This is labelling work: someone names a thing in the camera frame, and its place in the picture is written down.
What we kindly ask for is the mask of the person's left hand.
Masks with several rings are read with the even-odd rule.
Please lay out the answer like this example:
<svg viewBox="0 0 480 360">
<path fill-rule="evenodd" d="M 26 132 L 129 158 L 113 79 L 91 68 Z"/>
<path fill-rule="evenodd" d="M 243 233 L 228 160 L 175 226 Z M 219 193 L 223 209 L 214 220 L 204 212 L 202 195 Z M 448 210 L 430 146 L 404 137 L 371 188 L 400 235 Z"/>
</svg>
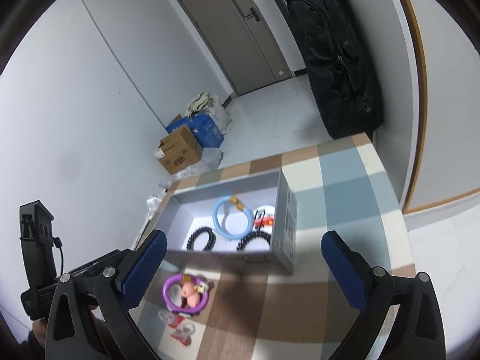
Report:
<svg viewBox="0 0 480 360">
<path fill-rule="evenodd" d="M 32 334 L 35 337 L 35 341 L 38 345 L 41 345 L 42 348 L 46 345 L 47 337 L 47 320 L 38 319 L 32 322 Z"/>
</svg>

